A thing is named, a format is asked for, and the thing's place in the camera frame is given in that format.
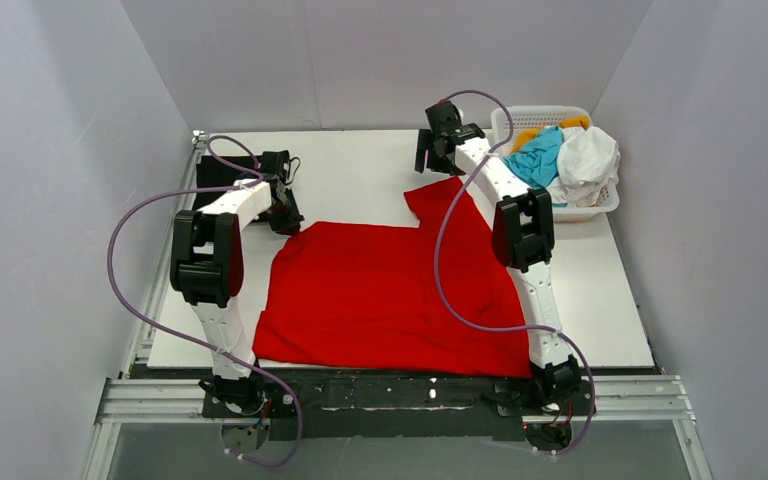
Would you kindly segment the red t shirt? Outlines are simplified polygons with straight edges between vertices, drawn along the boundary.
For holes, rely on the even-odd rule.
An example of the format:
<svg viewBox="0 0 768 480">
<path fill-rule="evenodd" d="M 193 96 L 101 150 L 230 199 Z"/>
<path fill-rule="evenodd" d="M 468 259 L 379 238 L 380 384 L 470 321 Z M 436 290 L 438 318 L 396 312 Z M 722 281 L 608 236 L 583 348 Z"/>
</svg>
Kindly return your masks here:
<svg viewBox="0 0 768 480">
<path fill-rule="evenodd" d="M 457 178 L 404 195 L 415 227 L 317 222 L 272 262 L 265 360 L 528 378 L 524 320 L 491 231 Z"/>
</svg>

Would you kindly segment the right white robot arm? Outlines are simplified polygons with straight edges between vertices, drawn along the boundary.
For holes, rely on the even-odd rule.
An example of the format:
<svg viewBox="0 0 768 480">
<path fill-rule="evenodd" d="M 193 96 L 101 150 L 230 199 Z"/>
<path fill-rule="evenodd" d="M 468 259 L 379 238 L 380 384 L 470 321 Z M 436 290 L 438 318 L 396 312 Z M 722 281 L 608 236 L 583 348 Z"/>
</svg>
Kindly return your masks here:
<svg viewBox="0 0 768 480">
<path fill-rule="evenodd" d="M 429 126 L 418 135 L 416 171 L 463 175 L 466 179 L 455 196 L 461 198 L 470 185 L 476 185 L 494 208 L 493 254 L 514 283 L 524 320 L 493 331 L 528 334 L 532 371 L 521 390 L 509 390 L 505 397 L 539 406 L 562 403 L 579 390 L 582 372 L 575 358 L 578 349 L 561 331 L 553 292 L 555 232 L 550 196 L 519 179 L 484 132 L 463 122 L 451 101 L 438 101 L 425 115 Z"/>
</svg>

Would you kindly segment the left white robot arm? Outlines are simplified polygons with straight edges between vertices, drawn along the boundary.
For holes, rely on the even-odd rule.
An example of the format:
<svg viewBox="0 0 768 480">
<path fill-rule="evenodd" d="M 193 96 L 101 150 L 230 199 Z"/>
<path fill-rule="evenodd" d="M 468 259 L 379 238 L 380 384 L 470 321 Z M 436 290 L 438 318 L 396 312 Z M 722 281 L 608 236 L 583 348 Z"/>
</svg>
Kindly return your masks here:
<svg viewBox="0 0 768 480">
<path fill-rule="evenodd" d="M 298 158 L 289 151 L 265 151 L 256 158 L 211 156 L 196 168 L 198 193 L 173 222 L 170 283 L 190 305 L 213 352 L 212 376 L 200 386 L 219 401 L 254 402 L 262 377 L 251 329 L 245 327 L 239 294 L 244 281 L 242 230 L 267 223 L 278 235 L 294 236 L 303 216 L 291 190 Z"/>
</svg>

